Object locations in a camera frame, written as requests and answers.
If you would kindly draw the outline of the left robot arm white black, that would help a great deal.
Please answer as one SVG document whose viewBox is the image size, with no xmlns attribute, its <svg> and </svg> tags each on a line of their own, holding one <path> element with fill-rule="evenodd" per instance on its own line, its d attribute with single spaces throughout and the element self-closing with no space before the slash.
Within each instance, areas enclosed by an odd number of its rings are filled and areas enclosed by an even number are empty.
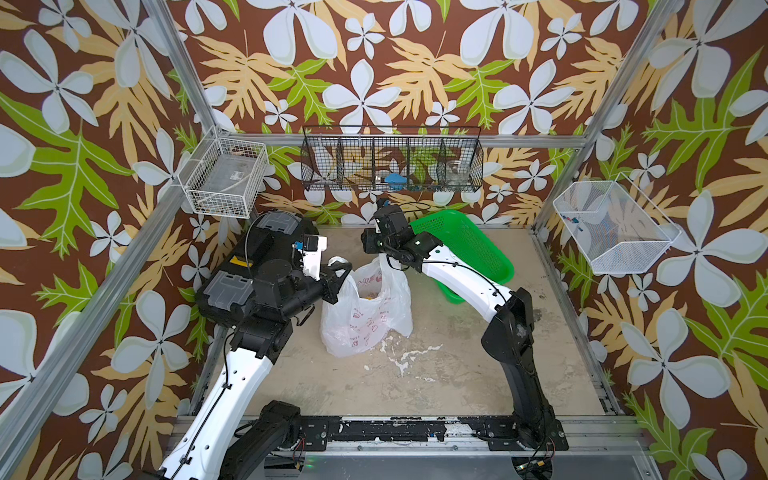
<svg viewBox="0 0 768 480">
<path fill-rule="evenodd" d="M 228 272 L 219 272 L 203 292 L 203 302 L 232 320 L 223 368 L 211 394 L 155 479 L 248 479 L 278 450 L 300 444 L 301 410 L 281 401 L 263 408 L 247 429 L 245 410 L 269 375 L 293 333 L 293 318 L 310 313 L 320 301 L 335 303 L 351 265 L 334 259 L 271 259 L 256 267 L 241 288 Z"/>
</svg>

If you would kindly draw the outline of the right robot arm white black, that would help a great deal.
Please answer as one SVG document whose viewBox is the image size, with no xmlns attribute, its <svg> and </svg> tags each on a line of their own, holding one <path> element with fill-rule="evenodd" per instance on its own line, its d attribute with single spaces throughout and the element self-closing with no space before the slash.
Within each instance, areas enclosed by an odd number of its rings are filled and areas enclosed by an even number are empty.
<svg viewBox="0 0 768 480">
<path fill-rule="evenodd" d="M 490 280 L 435 235 L 416 233 L 398 205 L 379 200 L 373 220 L 375 226 L 361 234 L 365 252 L 384 254 L 446 285 L 488 322 L 481 345 L 500 364 L 512 394 L 511 441 L 535 452 L 568 450 L 562 424 L 543 392 L 535 366 L 530 293 Z"/>
</svg>

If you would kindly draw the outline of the white plastic bag red print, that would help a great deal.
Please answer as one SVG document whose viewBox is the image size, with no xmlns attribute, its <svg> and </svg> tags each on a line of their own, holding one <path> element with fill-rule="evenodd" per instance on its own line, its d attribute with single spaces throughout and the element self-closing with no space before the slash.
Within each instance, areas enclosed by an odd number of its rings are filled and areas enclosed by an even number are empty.
<svg viewBox="0 0 768 480">
<path fill-rule="evenodd" d="M 362 298 L 375 291 L 379 298 Z M 411 290 L 400 264 L 380 254 L 347 276 L 337 303 L 323 304 L 320 335 L 329 354 L 344 358 L 374 348 L 392 331 L 412 334 Z"/>
</svg>

